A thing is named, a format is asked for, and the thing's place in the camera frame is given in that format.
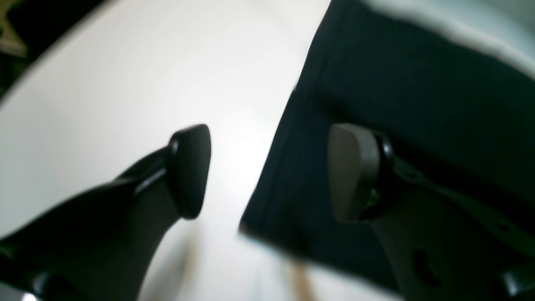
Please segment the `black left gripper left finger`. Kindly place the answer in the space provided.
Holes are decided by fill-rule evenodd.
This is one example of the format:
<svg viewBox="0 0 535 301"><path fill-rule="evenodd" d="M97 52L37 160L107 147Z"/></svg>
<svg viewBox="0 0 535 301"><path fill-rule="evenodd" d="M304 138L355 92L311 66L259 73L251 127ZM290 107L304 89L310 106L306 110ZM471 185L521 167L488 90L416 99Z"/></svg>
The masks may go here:
<svg viewBox="0 0 535 301"><path fill-rule="evenodd" d="M198 217L210 160L207 125L177 131L116 179L2 238L1 282L43 301L135 301L168 229Z"/></svg>

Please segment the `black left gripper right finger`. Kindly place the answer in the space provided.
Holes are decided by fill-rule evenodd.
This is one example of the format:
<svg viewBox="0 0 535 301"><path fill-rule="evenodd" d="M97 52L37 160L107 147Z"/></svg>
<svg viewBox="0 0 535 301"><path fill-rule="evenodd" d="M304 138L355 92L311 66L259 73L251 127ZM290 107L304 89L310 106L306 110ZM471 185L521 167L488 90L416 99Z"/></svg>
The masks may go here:
<svg viewBox="0 0 535 301"><path fill-rule="evenodd" d="M368 223L407 301L533 301L534 234L396 156L349 123L327 139L336 219Z"/></svg>

